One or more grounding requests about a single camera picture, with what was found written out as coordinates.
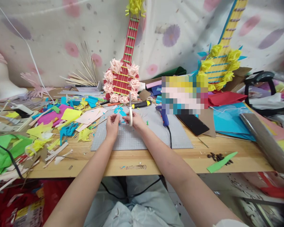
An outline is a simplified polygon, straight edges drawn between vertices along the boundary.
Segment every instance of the blue glue gun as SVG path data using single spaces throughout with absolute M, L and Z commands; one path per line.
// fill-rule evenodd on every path
M 163 120 L 163 126 L 167 127 L 169 126 L 168 118 L 166 114 L 162 114 L 162 106 L 156 106 L 156 110 L 160 111 L 162 120 Z

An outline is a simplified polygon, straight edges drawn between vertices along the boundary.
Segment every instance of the hand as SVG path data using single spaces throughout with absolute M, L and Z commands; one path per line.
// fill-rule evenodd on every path
M 108 139 L 116 139 L 119 130 L 119 122 L 120 122 L 119 114 L 112 114 L 108 116 L 106 122 L 106 138 Z
M 130 117 L 129 117 L 129 112 L 126 113 L 127 116 L 123 116 L 122 119 L 128 124 Z M 133 111 L 133 127 L 135 130 L 141 130 L 143 127 L 145 127 L 146 124 L 142 120 L 141 116 Z

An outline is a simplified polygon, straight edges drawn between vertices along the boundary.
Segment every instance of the scissors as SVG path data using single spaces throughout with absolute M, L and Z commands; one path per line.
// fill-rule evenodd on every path
M 132 107 L 132 97 L 131 97 L 131 92 L 129 92 L 129 126 L 133 125 L 133 107 Z

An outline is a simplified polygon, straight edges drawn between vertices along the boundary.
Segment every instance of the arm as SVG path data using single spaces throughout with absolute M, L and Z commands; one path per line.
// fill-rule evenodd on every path
M 118 128 L 119 116 L 109 116 L 105 140 L 68 187 L 46 221 L 45 227 L 83 226 L 106 169 Z
M 159 170 L 177 192 L 196 226 L 213 226 L 222 219 L 241 221 L 192 168 L 148 128 L 140 115 L 134 112 L 133 126 L 140 133 Z

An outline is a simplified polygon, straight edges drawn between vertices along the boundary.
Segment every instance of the guitar neck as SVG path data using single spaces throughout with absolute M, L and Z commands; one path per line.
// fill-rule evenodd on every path
M 241 15 L 245 10 L 245 6 L 247 5 L 248 0 L 235 0 L 227 21 L 225 23 L 223 32 L 221 34 L 219 44 L 224 47 L 228 47 L 230 44 L 230 40 L 233 37 L 233 33 L 237 28 L 238 21 L 241 19 Z
M 136 37 L 138 33 L 138 26 L 139 26 L 139 19 L 130 17 L 127 35 L 126 35 L 123 58 L 121 60 L 124 63 L 123 65 L 126 65 L 126 64 L 131 65 L 132 63 L 132 56 L 133 56 L 133 50 L 135 47 Z

